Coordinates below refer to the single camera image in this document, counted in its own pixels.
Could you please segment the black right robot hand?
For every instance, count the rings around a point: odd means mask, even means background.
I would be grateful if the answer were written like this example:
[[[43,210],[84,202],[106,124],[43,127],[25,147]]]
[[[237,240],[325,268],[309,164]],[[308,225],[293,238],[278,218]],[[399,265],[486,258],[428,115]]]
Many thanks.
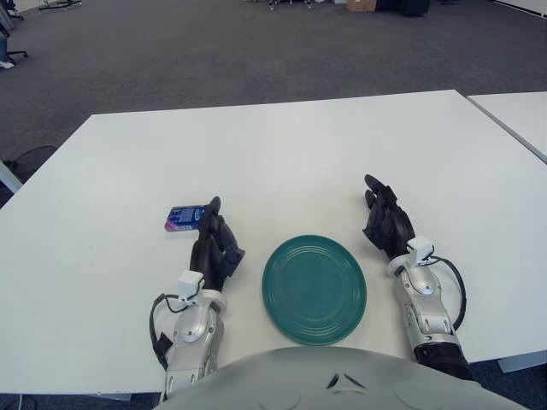
[[[392,261],[406,255],[407,242],[415,237],[408,215],[397,204],[397,196],[389,185],[384,185],[366,174],[364,201],[369,209],[368,221],[362,230],[366,238]]]

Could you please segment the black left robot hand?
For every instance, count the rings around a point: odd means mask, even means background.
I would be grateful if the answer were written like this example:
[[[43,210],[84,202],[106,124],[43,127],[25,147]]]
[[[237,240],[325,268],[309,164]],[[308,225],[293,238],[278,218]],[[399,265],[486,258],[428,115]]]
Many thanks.
[[[220,210],[221,200],[215,196],[198,221],[199,234],[192,248],[190,269],[203,275],[204,289],[222,292],[226,279],[235,273],[245,251],[238,246]]]

